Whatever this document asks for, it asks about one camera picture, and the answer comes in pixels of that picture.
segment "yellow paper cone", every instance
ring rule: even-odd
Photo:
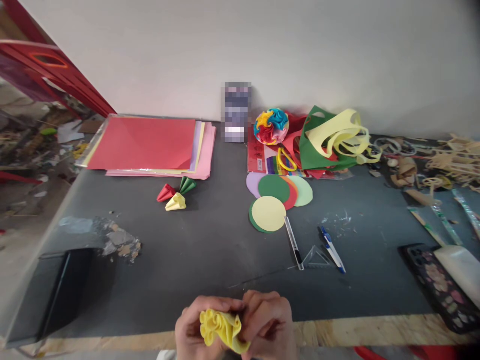
[[[165,210],[167,211],[182,210],[186,208],[187,204],[185,202],[185,198],[179,192],[177,192],[165,206]]]

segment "yellow paper circle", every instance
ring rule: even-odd
[[[277,198],[262,196],[251,207],[251,215],[260,228],[274,232],[284,225],[284,217],[287,216],[287,211]]]

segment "pink paper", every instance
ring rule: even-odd
[[[134,170],[108,170],[106,176],[116,177],[155,177],[155,178],[181,178],[187,176],[195,180],[206,180],[210,177],[212,169],[212,156],[214,153],[215,135],[217,128],[212,126],[211,122],[205,123],[205,132],[203,134],[203,142],[200,150],[200,160],[198,162],[198,169],[195,173],[181,173],[181,174],[167,174],[167,173],[152,173],[149,171],[134,171]]]

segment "green paper cone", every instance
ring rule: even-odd
[[[197,187],[197,182],[189,177],[182,177],[180,183],[180,194],[184,195]]]

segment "purple paper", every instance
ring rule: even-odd
[[[246,187],[257,199],[260,198],[259,182],[267,174],[261,172],[251,172],[246,177]]]
[[[200,135],[202,134],[202,122],[197,121],[195,124],[195,136],[193,138],[193,150],[191,152],[191,161],[189,171],[195,171],[197,164],[197,155],[199,153]]]

